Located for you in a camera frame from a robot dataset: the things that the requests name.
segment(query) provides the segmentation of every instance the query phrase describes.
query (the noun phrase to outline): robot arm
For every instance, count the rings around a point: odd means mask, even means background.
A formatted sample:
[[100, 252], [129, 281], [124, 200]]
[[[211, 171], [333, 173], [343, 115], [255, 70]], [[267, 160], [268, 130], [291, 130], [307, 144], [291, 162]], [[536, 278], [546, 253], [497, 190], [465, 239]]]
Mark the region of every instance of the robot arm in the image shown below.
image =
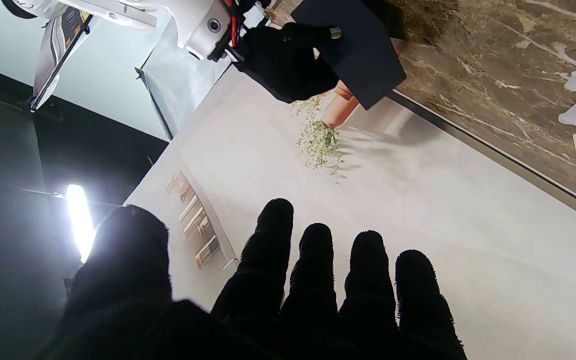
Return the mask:
[[157, 27], [157, 18], [144, 9], [168, 11], [176, 23], [179, 48], [199, 59], [215, 52], [231, 30], [233, 17], [224, 0], [2, 0], [44, 19], [54, 19], [73, 7], [113, 23], [139, 30]]

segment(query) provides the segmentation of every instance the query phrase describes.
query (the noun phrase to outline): black paper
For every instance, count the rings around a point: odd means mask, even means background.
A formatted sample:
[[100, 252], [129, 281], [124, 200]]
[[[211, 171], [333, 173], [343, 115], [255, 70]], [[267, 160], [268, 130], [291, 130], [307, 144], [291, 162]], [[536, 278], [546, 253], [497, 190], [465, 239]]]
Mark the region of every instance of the black paper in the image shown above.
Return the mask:
[[341, 28], [339, 41], [317, 50], [364, 109], [406, 79], [386, 28], [360, 0], [304, 0], [292, 18], [297, 23]]

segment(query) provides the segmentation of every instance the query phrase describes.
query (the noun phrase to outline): light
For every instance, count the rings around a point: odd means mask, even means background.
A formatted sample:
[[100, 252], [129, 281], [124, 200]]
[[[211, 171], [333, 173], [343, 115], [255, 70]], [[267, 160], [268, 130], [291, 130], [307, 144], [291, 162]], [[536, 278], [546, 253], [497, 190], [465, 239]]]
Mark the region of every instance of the light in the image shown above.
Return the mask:
[[92, 227], [88, 201], [83, 187], [74, 184], [68, 185], [66, 204], [81, 262], [85, 263], [92, 250], [92, 243], [95, 241], [95, 230]]

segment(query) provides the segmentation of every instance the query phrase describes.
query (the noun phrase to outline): gloved hand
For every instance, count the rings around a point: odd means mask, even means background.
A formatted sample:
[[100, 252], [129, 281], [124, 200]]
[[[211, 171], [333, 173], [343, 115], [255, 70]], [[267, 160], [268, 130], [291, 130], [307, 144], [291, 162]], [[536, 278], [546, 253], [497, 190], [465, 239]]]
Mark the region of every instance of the gloved hand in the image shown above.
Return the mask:
[[335, 41], [333, 26], [287, 23], [281, 30], [258, 26], [238, 42], [244, 61], [235, 63], [277, 100], [292, 103], [333, 89], [339, 78], [313, 48]]
[[136, 206], [115, 210], [97, 231], [39, 359], [466, 358], [433, 267], [416, 250], [395, 264], [397, 325], [389, 260], [374, 231], [354, 240], [338, 312], [330, 230], [306, 228], [282, 305], [292, 230], [290, 202], [270, 201], [208, 314], [171, 299], [165, 226]]
[[397, 325], [389, 260], [375, 231], [362, 232], [352, 244], [338, 312], [332, 235], [321, 223], [308, 226], [282, 305], [292, 227], [290, 202], [276, 199], [265, 206], [213, 316], [287, 359], [466, 358], [433, 267], [420, 251], [402, 252], [395, 264]]

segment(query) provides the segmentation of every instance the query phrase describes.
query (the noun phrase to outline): marble surface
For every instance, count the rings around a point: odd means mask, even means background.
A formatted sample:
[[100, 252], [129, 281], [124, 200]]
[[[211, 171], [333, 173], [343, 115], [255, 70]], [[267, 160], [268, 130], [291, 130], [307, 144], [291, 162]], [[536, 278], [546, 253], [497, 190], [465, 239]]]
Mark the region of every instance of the marble surface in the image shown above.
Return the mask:
[[[409, 36], [397, 90], [576, 193], [576, 0], [389, 0]], [[280, 0], [274, 22], [301, 0]]]

